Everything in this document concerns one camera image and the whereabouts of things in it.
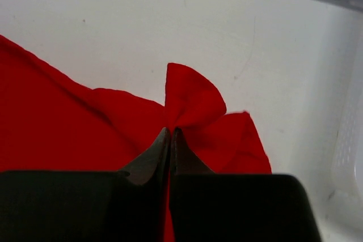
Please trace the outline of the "red t shirt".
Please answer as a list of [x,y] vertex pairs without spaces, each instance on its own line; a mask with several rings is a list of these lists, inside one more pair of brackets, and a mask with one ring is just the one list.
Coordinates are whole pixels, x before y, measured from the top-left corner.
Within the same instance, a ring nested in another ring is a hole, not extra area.
[[[118,171],[162,129],[180,129],[217,173],[269,174],[271,165],[247,112],[227,113],[213,83],[169,63],[165,102],[88,88],[1,38],[1,174],[6,171]],[[163,237],[173,241],[166,178]]]

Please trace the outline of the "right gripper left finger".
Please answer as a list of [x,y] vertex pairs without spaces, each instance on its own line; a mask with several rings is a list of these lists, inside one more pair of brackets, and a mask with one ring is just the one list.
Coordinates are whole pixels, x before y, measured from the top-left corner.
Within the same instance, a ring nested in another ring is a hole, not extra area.
[[118,171],[1,174],[2,241],[161,241],[170,132]]

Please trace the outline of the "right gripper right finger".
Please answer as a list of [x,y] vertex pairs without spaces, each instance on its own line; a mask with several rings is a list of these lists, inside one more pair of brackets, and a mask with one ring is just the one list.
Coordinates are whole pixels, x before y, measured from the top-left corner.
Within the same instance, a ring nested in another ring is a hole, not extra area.
[[320,241],[309,199],[290,175],[217,174],[176,129],[170,146],[176,241]]

